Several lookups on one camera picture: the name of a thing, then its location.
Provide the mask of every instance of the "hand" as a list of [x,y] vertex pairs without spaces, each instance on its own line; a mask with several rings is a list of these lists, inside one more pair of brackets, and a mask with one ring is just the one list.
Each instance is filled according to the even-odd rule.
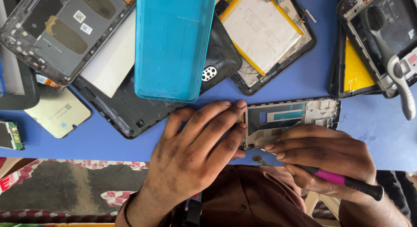
[[[154,200],[172,208],[207,188],[233,157],[245,156],[243,151],[237,152],[246,134],[245,123],[234,127],[213,147],[246,107],[242,100],[233,106],[229,101],[215,101],[198,111],[184,108],[173,112],[152,153],[141,193],[155,194]],[[178,132],[185,121],[188,123]]]
[[294,166],[319,167],[376,184],[376,169],[367,145],[345,132],[306,124],[290,129],[275,144],[265,145],[264,149],[276,154],[276,159],[284,163],[295,183],[303,189],[358,204],[372,199],[362,192],[326,181]]

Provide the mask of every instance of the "white sticker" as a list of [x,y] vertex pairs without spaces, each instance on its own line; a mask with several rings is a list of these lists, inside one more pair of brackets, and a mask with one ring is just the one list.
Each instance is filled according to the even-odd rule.
[[408,35],[410,36],[410,39],[413,39],[414,37],[414,29],[408,32]]
[[86,16],[81,11],[77,11],[73,17],[80,23],[82,23],[86,19]]
[[87,24],[83,23],[81,25],[81,30],[83,30],[84,32],[86,32],[88,35],[91,34],[91,31],[93,30],[92,28],[90,28]]
[[39,74],[36,74],[36,80],[41,84],[45,84],[45,81],[48,80],[48,78],[41,76]]

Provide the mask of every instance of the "qr code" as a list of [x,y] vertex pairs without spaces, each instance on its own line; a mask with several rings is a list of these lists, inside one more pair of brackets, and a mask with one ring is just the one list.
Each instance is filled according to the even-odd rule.
[[67,104],[67,105],[65,105],[65,108],[66,108],[67,110],[69,110],[69,109],[71,109],[72,107],[71,107],[71,105],[70,105],[70,104]]
[[86,16],[81,11],[77,11],[73,17],[80,23],[86,19]]
[[91,34],[91,31],[93,30],[90,26],[88,26],[87,24],[83,23],[81,25],[81,30],[83,30],[84,32],[86,32],[88,35]]

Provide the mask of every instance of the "teal phone back cover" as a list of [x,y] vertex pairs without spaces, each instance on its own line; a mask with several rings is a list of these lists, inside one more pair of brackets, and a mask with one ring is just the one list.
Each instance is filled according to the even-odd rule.
[[137,0],[135,92],[195,102],[215,0]]

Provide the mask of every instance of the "blue work surface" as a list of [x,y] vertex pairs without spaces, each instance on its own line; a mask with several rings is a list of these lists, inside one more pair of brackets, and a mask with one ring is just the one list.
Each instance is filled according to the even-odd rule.
[[[243,99],[249,104],[327,96],[326,85],[336,44],[337,0],[298,0],[317,20],[310,22],[317,36],[316,47],[252,97],[244,96],[229,78],[190,105],[200,108],[214,100]],[[417,85],[411,88],[417,97]],[[64,139],[55,139],[25,112],[0,111],[0,118],[20,124],[25,151],[1,149],[0,156],[149,161],[165,121],[134,140],[124,139],[99,113]],[[417,119],[408,122],[400,99],[382,95],[356,96],[342,100],[339,129],[369,146],[377,169],[417,171]],[[248,151],[234,164],[275,164],[274,156],[260,150]]]

